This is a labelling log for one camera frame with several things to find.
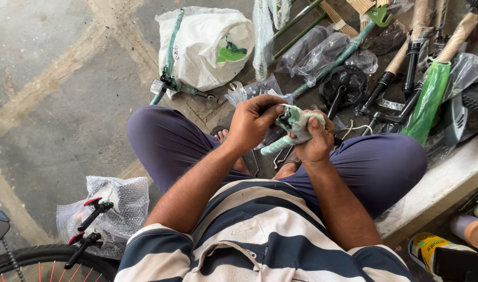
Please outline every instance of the knee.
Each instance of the knee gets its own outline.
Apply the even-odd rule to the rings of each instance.
[[[414,174],[423,176],[427,170],[427,154],[420,142],[410,136],[399,133],[380,134],[386,136],[391,142],[391,148],[395,151],[397,162],[401,163],[405,170],[408,168]]]
[[[149,105],[136,110],[131,115],[127,124],[128,137],[140,132],[154,131],[157,127],[166,123],[175,110],[163,106]]]

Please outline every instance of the foot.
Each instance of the foot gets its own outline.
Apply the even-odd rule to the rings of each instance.
[[[215,135],[216,138],[220,140],[220,144],[223,144],[223,141],[227,139],[228,136],[228,130],[222,130],[219,131],[217,135]],[[234,164],[234,168],[236,170],[242,171],[246,174],[249,174],[249,170],[247,170],[246,163],[244,163],[244,160],[242,157],[240,157]]]
[[[276,175],[272,178],[274,180],[281,179],[284,177],[292,176],[295,172],[297,172],[298,168],[300,167],[301,162],[295,152],[292,152],[287,158],[282,167],[280,167],[279,171]]]

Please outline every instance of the sandal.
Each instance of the sandal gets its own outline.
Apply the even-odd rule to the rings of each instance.
[[[230,129],[228,129],[227,126],[217,125],[217,126],[215,126],[215,127],[211,130],[211,132],[209,133],[209,135],[211,135],[211,136],[218,135],[218,132],[223,131],[223,130],[228,130],[228,131],[230,131]]]
[[[300,168],[300,166],[302,165],[302,161],[300,160],[300,158],[297,156],[297,153],[295,153],[294,151],[291,152],[291,154],[286,158],[286,161],[284,161],[284,163],[282,164],[282,166],[284,166],[286,163],[294,163],[296,166],[297,166],[297,170]]]

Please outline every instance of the navy blue shorts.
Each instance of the navy blue shorts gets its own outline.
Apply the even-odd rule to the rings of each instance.
[[[129,119],[127,131],[133,150],[163,193],[220,144],[218,138],[202,132],[177,110],[156,105],[138,109]],[[372,218],[406,195],[427,170],[420,143],[397,133],[345,140],[331,152],[330,161]],[[223,183],[252,178],[232,169]],[[292,176],[278,180],[317,203],[303,165]]]

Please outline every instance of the yellow can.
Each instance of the yellow can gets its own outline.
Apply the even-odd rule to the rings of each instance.
[[[409,241],[409,256],[411,256],[417,264],[427,270],[433,276],[434,280],[438,282],[442,282],[442,278],[432,272],[434,252],[436,248],[450,248],[475,252],[467,246],[453,244],[452,242],[432,233],[424,232],[413,236]]]

